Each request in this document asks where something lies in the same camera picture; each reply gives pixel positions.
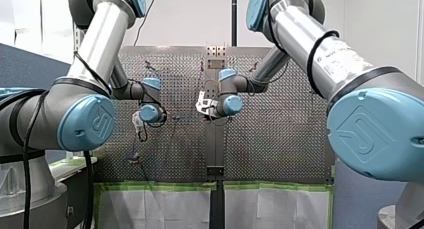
logo on robot joint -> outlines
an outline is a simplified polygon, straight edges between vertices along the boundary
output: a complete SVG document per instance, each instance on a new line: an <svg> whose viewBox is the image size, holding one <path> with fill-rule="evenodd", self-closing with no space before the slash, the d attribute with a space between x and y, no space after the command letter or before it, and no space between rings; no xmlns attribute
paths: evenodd
<svg viewBox="0 0 424 229"><path fill-rule="evenodd" d="M112 117L109 115L109 113L103 107L99 107L96 111L93 123L91 124L92 131L98 137L104 138L111 122Z"/></svg>
<svg viewBox="0 0 424 229"><path fill-rule="evenodd" d="M337 128L336 133L362 162L369 161L393 141L390 131L364 107L356 108Z"/></svg>

blue joint cap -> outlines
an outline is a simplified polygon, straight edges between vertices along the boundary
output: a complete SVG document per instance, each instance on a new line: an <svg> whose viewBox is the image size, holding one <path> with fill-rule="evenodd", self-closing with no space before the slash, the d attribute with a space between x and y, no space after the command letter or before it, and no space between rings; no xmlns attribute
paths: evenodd
<svg viewBox="0 0 424 229"><path fill-rule="evenodd" d="M57 140L66 151L89 151L112 135L115 111L109 98L89 95L75 102L60 122Z"/></svg>
<svg viewBox="0 0 424 229"><path fill-rule="evenodd" d="M223 69L219 72L219 81L223 81L229 77L237 75L237 71L234 69Z"/></svg>
<svg viewBox="0 0 424 229"><path fill-rule="evenodd" d="M33 88L27 88L27 87L2 87L0 88L0 98L7 97L19 92L31 90Z"/></svg>
<svg viewBox="0 0 424 229"><path fill-rule="evenodd" d="M267 0L249 0L246 14L246 25L251 31L260 31L264 18Z"/></svg>
<svg viewBox="0 0 424 229"><path fill-rule="evenodd" d="M227 116L233 116L241 112L243 101L239 96L231 95L224 100L224 112Z"/></svg>
<svg viewBox="0 0 424 229"><path fill-rule="evenodd" d="M135 8L135 15L137 18L142 18L146 16L146 0L132 0Z"/></svg>
<svg viewBox="0 0 424 229"><path fill-rule="evenodd" d="M160 119L159 110L153 105L144 105L140 109L140 119L147 123L155 123Z"/></svg>
<svg viewBox="0 0 424 229"><path fill-rule="evenodd" d="M328 115L336 155L356 172L387 181L424 182L424 102L383 88L353 91Z"/></svg>
<svg viewBox="0 0 424 229"><path fill-rule="evenodd" d="M160 90L160 79L154 77L146 77L143 79L143 84Z"/></svg>

pegboard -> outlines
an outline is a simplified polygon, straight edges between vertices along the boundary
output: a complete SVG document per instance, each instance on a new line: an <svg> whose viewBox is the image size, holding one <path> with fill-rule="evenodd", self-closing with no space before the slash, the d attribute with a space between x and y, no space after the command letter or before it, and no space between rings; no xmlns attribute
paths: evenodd
<svg viewBox="0 0 424 229"><path fill-rule="evenodd" d="M229 48L228 66L249 75L268 50ZM326 102L293 61L266 93L240 95L243 111L225 128L225 180L331 183Z"/></svg>
<svg viewBox="0 0 424 229"><path fill-rule="evenodd" d="M268 51L227 48L226 63L249 75L249 69ZM266 93L253 97L241 94L242 113L227 125L211 130L195 108L205 81L202 68L209 56L204 47L121 50L120 60L129 78L161 78L160 100L170 118L161 128L147 128L149 139L140 144L131 123L137 103L115 101L114 133L95 152L99 157L96 180L205 181L206 155L213 154L206 152L211 150L206 138L216 133L224 135L214 139L215 147L224 148L212 150L224 153L225 180L328 183L334 156L326 146L326 103L311 93L303 72L291 63ZM146 69L147 62L155 70ZM135 153L140 155L141 163L132 165L128 159Z"/></svg>
<svg viewBox="0 0 424 229"><path fill-rule="evenodd" d="M140 143L131 122L138 110L134 101L114 101L115 129L110 140L95 152L99 157L97 181L153 180L204 181L205 124L195 102L203 85L205 48L127 47L120 60L128 78L161 79L160 101L168 112L163 127L146 127L148 140ZM130 164L136 153L140 163Z"/></svg>

white curtain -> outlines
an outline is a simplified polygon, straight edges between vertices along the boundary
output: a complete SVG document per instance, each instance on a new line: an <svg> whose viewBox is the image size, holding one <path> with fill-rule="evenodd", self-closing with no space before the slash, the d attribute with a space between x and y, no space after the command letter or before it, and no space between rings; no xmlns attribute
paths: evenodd
<svg viewBox="0 0 424 229"><path fill-rule="evenodd" d="M0 43L70 63L68 0L0 0Z"/></svg>

green tape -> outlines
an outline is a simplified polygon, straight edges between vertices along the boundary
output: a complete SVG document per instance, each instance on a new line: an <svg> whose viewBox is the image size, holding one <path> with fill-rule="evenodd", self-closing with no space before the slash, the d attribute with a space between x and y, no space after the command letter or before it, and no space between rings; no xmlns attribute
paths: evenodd
<svg viewBox="0 0 424 229"><path fill-rule="evenodd" d="M327 186L329 187L329 193L330 195L328 195L328 229L333 229L333 213L334 213L334 187L333 186Z"/></svg>
<svg viewBox="0 0 424 229"><path fill-rule="evenodd" d="M163 183L163 182L120 182L98 183L101 191L212 191L216 190L216 183Z"/></svg>
<svg viewBox="0 0 424 229"><path fill-rule="evenodd" d="M95 229L99 229L99 218L100 218L100 197L102 195L102 190L100 186L95 186L94 189L94 222Z"/></svg>
<svg viewBox="0 0 424 229"><path fill-rule="evenodd" d="M331 166L331 177L334 178L336 176L336 165Z"/></svg>
<svg viewBox="0 0 424 229"><path fill-rule="evenodd" d="M292 191L307 192L328 192L331 190L327 185L321 184L298 184L285 182L265 182L265 181L243 181L243 182L224 182L225 190L254 190L254 189L280 189Z"/></svg>

